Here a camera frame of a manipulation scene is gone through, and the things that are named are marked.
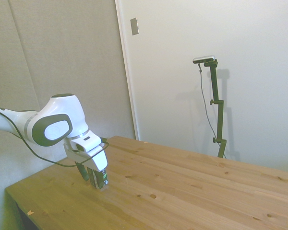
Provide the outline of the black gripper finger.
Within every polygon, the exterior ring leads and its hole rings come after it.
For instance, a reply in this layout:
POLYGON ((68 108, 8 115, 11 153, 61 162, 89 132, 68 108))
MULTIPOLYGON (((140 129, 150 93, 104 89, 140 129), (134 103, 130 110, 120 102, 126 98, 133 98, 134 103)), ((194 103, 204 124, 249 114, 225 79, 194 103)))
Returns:
POLYGON ((94 176, 93 170, 92 170, 91 168, 87 167, 87 172, 88 172, 90 184, 91 184, 93 187, 96 187, 95 176, 94 176))
POLYGON ((88 172, 84 165, 78 164, 77 169, 80 172, 82 178, 87 182, 88 181, 88 172))

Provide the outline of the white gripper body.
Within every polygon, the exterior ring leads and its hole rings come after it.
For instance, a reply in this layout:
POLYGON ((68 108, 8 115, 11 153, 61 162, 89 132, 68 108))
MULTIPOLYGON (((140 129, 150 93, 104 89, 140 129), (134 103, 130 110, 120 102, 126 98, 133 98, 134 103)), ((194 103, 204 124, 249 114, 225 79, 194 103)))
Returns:
POLYGON ((84 166, 95 171, 102 171, 108 165, 105 152, 101 146, 97 146, 89 152, 73 151, 67 144, 63 144, 66 155, 76 163, 81 163, 84 166))

